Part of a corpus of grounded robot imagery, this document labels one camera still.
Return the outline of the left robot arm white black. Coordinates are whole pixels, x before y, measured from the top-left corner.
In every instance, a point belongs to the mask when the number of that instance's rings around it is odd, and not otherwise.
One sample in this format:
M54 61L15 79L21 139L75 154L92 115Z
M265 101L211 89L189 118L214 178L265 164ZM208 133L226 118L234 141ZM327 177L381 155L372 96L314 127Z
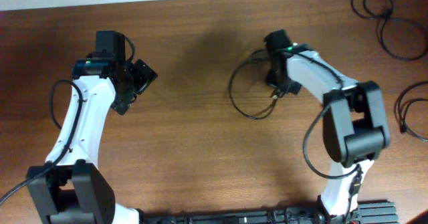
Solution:
M70 105L60 134L41 166L27 171L27 189L42 223L143 223L144 213L118 204L98 168L100 141L110 110L124 115L157 74L126 55L132 42L117 31L98 31L96 49L76 61Z

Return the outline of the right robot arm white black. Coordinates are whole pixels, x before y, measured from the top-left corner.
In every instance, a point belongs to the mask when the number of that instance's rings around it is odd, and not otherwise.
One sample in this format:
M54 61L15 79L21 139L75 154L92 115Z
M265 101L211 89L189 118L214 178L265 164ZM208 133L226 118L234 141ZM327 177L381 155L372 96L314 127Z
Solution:
M264 38L271 62L266 82L273 97L307 89L321 104L324 147L332 159L328 174L308 159L306 133L302 152L308 167L327 180L315 208L317 223L349 223L357 218L358 193L368 170L391 143L383 95L373 81L359 82L327 64L306 44L292 43L284 30Z

